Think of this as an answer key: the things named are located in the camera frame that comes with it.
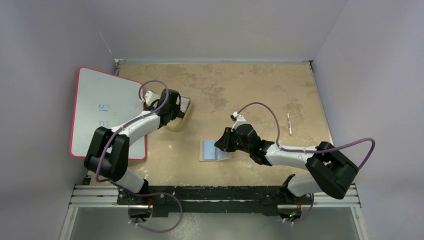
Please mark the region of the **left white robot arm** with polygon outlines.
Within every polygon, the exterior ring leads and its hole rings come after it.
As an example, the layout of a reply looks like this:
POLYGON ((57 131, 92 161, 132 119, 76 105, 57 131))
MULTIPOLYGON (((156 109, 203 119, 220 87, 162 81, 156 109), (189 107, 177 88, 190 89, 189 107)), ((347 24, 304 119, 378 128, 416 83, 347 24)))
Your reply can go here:
POLYGON ((149 182, 129 167, 130 146, 169 122, 181 112, 182 96, 173 89, 164 89, 139 116, 114 128, 98 127, 93 134, 84 167, 130 191, 129 197, 138 205, 149 199, 149 182))

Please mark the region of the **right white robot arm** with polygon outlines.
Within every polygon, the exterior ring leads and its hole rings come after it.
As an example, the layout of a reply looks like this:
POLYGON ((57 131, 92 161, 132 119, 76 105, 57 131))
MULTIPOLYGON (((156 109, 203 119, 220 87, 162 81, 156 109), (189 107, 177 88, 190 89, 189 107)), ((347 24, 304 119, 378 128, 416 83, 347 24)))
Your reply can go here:
POLYGON ((288 204, 303 195, 319 192, 341 200, 359 172, 359 168, 329 142, 283 151, 275 142, 261 139, 250 124, 242 124, 235 130, 226 127, 214 146, 222 152, 247 153, 259 165, 306 170, 306 174, 289 177, 284 183, 280 196, 288 204))

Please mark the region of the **stack of cards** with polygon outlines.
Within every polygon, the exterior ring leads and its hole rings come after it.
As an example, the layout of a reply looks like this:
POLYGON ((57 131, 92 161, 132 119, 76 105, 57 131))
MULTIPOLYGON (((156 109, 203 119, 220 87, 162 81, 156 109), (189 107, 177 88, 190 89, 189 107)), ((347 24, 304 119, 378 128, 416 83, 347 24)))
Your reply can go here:
POLYGON ((186 96, 181 96, 180 99, 180 113, 185 115, 191 105, 191 99, 186 96))

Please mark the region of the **beige plastic tray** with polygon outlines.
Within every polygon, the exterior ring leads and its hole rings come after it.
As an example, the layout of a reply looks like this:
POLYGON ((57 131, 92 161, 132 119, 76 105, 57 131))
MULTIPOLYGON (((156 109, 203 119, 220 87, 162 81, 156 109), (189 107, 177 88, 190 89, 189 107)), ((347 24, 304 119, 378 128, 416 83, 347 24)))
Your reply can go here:
POLYGON ((183 116, 178 116, 176 119, 170 121, 167 125, 164 126, 164 128, 171 132, 180 131, 184 127, 186 121, 189 119, 191 108, 192 105, 189 103, 185 108, 185 111, 183 111, 183 116))

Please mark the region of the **white green pen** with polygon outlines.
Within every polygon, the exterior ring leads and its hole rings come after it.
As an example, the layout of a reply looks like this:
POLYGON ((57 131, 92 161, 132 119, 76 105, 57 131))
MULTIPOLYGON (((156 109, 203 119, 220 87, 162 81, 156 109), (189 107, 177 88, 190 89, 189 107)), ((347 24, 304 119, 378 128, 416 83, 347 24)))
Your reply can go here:
POLYGON ((289 136, 292 136, 293 135, 293 128, 292 128, 290 113, 287 112, 286 116, 287 116, 288 134, 289 134, 289 136))

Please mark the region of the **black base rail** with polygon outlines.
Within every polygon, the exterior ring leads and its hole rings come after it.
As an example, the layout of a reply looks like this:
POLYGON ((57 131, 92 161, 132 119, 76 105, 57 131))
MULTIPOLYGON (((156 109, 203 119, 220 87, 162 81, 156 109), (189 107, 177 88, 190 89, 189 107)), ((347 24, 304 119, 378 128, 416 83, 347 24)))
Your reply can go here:
POLYGON ((311 194, 294 196, 287 183, 259 186, 151 185, 147 193, 119 189, 117 204, 144 207, 153 217, 170 213, 261 214, 299 218, 302 207, 312 203, 311 194))

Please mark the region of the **white board with pink frame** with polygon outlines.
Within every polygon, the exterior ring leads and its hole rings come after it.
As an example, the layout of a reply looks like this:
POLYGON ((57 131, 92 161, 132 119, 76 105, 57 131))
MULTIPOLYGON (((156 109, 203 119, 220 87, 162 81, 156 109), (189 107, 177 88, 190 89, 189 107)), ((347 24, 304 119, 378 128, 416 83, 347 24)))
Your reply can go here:
POLYGON ((111 129, 144 110, 139 99, 141 83, 88 67, 77 73, 69 153, 85 158, 94 132, 111 129))

